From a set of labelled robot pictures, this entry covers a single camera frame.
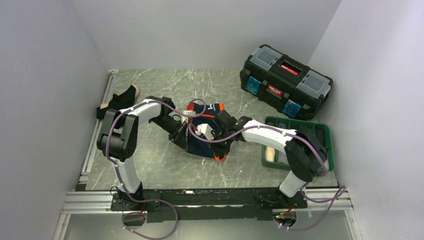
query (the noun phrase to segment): table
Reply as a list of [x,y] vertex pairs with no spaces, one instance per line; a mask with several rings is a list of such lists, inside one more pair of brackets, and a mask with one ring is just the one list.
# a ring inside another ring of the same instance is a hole
[[[207,104],[222,102],[236,119],[251,117],[264,122],[267,116],[285,117],[265,102],[240,88],[240,69],[136,69],[119,70],[112,92],[120,94],[131,84],[140,88],[140,103],[147,96],[169,97],[178,110],[193,98]],[[261,145],[233,142],[223,162],[184,152],[168,140],[168,133],[154,123],[138,130],[133,155],[144,189],[202,189],[277,187],[289,171],[261,164]],[[114,169],[97,150],[86,185],[87,190],[109,190],[118,184]],[[308,186],[336,187],[335,174],[318,177]]]

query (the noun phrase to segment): green bin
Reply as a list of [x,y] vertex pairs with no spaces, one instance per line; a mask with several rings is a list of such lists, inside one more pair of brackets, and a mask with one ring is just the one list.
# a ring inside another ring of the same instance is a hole
[[[275,124],[275,126],[278,126],[278,124],[285,124],[287,125],[287,129],[299,129],[300,127],[307,127],[312,130],[312,132],[315,133],[315,127],[321,127],[325,131],[325,150],[327,150],[328,153],[328,171],[333,172],[336,168],[335,162],[334,162],[334,152],[333,152],[333,142],[330,135],[330,128],[321,123],[314,123],[309,121],[302,121],[302,120],[295,120],[295,119],[289,119],[289,118],[282,118],[277,116],[268,116],[265,118],[265,123],[272,122]],[[262,165],[267,168],[273,168],[273,169],[282,169],[282,170],[290,170],[290,166],[288,164],[279,163],[277,161],[278,153],[275,153],[275,159],[274,162],[270,162],[265,160],[265,146],[262,146]]]

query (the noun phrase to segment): gray wall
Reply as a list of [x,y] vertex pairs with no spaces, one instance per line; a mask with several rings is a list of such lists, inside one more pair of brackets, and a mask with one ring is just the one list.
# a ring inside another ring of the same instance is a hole
[[343,0],[310,61],[364,239],[423,239],[424,2]]
[[70,2],[8,0],[0,74],[0,238],[51,239],[108,72]]
[[112,69],[242,68],[267,43],[307,63],[341,0],[72,0]]

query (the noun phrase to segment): black cloth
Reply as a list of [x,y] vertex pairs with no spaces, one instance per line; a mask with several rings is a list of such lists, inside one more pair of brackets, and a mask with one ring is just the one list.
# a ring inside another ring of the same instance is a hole
[[104,119],[106,111],[109,109],[115,109],[115,110],[121,110],[121,109],[127,109],[129,107],[132,107],[134,105],[134,101],[136,100],[136,88],[131,85],[129,88],[121,93],[120,95],[114,94],[112,96],[112,99],[109,101],[109,104],[107,107],[100,109],[100,107],[97,108],[97,119]]

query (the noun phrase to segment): robotic arm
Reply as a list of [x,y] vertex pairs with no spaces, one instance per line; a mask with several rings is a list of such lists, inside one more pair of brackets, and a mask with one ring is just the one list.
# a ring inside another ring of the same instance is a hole
[[[234,141],[259,143],[285,152],[291,171],[278,189],[289,198],[318,175],[322,169],[320,159],[326,160],[328,157],[326,150],[308,128],[280,129],[246,116],[236,120],[222,110],[213,119],[219,131],[212,130],[207,124],[201,124],[194,126],[196,129],[193,132],[187,122],[177,121],[169,116],[172,110],[175,110],[170,98],[150,96],[140,105],[142,106],[137,109],[108,110],[97,139],[97,148],[114,161],[112,164],[119,171],[120,176],[117,177],[123,182],[118,186],[119,191],[124,192],[125,185],[136,200],[144,200],[143,185],[137,176],[132,155],[137,146],[138,127],[145,122],[154,122],[167,131],[169,140],[184,150],[187,150],[186,138],[189,132],[200,141],[208,142],[215,156],[220,158],[230,152],[231,143]],[[121,133],[116,131],[119,128],[122,128]]]

